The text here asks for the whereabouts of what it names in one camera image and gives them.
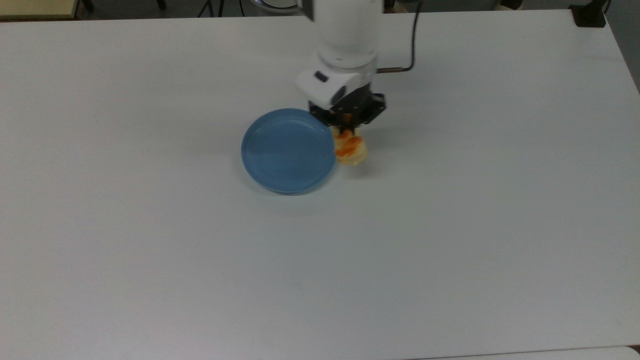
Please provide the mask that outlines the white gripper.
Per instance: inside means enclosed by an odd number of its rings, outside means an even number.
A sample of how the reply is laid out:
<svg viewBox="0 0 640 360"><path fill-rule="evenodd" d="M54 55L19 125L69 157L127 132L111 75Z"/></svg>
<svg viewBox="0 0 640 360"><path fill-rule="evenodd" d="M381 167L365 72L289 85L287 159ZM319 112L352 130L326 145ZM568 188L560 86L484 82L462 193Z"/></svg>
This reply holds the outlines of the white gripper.
<svg viewBox="0 0 640 360"><path fill-rule="evenodd" d="M295 86L308 101L311 116L325 126L346 129L346 109L334 105L347 95L349 126L368 125L386 110L386 96L371 90L375 72L371 63L345 69L325 62L310 62L295 78Z"/></svg>

